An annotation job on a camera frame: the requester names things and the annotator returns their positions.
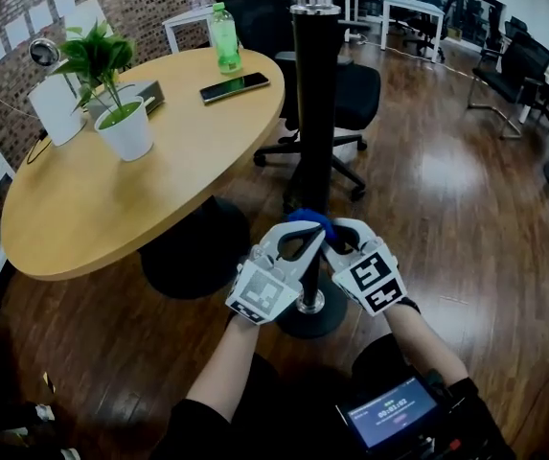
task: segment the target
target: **forearm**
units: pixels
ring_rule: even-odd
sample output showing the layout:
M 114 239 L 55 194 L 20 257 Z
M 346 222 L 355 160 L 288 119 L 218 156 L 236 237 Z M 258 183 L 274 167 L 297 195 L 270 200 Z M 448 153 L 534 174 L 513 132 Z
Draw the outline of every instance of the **forearm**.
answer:
M 423 317 L 406 305 L 393 305 L 385 318 L 403 354 L 421 374 L 436 370 L 446 386 L 468 377 L 468 370 Z
M 236 315 L 187 394 L 231 422 L 240 403 L 257 345 L 259 327 Z

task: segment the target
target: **blue cloth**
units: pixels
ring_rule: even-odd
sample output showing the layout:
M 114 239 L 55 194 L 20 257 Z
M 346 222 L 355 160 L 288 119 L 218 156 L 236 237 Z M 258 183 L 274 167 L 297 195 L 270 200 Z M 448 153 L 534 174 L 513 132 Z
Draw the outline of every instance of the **blue cloth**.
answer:
M 295 210 L 288 216 L 289 221 L 316 221 L 323 228 L 325 228 L 325 240 L 328 242 L 335 242 L 338 236 L 333 231 L 333 225 L 329 218 L 325 215 L 321 215 L 309 208 L 300 208 Z

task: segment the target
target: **device screen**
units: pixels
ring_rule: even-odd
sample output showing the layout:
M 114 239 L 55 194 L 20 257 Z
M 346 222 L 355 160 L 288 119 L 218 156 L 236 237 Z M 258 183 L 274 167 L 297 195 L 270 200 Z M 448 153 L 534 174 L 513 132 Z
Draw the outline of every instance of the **device screen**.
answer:
M 436 402 L 413 377 L 347 415 L 370 449 L 418 421 L 434 407 Z
M 222 83 L 217 83 L 216 85 L 211 85 L 210 87 L 201 89 L 199 92 L 202 99 L 207 104 L 217 99 L 222 99 L 245 90 L 268 84 L 269 80 L 263 74 L 252 73 L 250 75 L 245 75 L 244 77 L 238 77 L 237 79 L 231 79 Z

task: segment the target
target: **stanchion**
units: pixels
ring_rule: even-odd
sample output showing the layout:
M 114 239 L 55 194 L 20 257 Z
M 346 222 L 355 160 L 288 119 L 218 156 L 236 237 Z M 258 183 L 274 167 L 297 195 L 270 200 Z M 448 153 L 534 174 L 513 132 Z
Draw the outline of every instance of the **stanchion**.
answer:
M 337 52 L 340 8 L 332 0 L 297 0 L 294 23 L 298 107 L 302 142 L 301 182 L 305 208 L 328 213 L 332 176 Z M 325 335 L 344 320 L 347 298 L 321 274 L 317 255 L 302 279 L 303 296 L 278 319 L 286 333 L 303 338 Z

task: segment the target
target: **robotic hand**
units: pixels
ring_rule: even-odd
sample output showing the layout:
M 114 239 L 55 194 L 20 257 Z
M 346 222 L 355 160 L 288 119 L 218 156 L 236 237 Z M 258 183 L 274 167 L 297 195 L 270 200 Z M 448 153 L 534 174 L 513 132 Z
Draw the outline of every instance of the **robotic hand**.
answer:
M 281 246 L 288 240 L 311 237 L 288 261 Z M 238 276 L 225 304 L 257 325 L 271 322 L 302 294 L 300 278 L 325 239 L 325 230 L 315 221 L 290 221 L 273 226 L 238 265 Z
M 257 325 L 275 320 L 302 294 L 300 279 L 319 249 L 335 271 L 333 282 L 370 315 L 375 316 L 406 295 L 398 260 L 363 221 L 332 221 L 338 243 L 325 240 L 325 229 L 315 221 L 275 225 L 238 266 L 238 276 L 225 304 Z M 290 239 L 308 237 L 292 260 L 281 255 Z
M 375 316 L 406 296 L 398 260 L 366 223 L 336 218 L 332 225 L 344 247 L 324 241 L 323 252 L 335 271 L 332 281 L 349 298 Z

